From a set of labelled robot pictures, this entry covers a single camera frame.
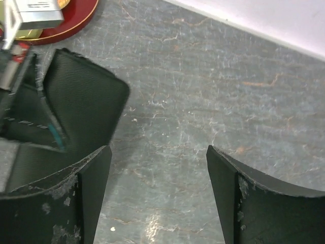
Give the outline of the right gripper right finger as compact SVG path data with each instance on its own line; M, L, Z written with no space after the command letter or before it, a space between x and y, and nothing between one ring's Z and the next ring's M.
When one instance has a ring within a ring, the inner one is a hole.
M271 177L209 146L225 243L324 243L324 192Z

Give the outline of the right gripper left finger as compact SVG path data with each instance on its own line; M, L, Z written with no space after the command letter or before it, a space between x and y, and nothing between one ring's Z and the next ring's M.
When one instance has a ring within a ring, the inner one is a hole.
M1 193L1 243L93 243L112 152L102 146L54 174Z

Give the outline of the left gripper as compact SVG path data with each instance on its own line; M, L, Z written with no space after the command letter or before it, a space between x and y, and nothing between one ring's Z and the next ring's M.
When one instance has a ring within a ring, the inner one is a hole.
M66 150L66 135L50 108L30 46L1 50L1 137L53 151Z

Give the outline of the black tool case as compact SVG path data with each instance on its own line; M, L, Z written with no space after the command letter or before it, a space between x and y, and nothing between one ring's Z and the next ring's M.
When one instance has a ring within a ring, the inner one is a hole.
M108 145L129 97L124 81L65 48L55 50L41 80L67 137L66 150L20 143L6 192L54 174Z

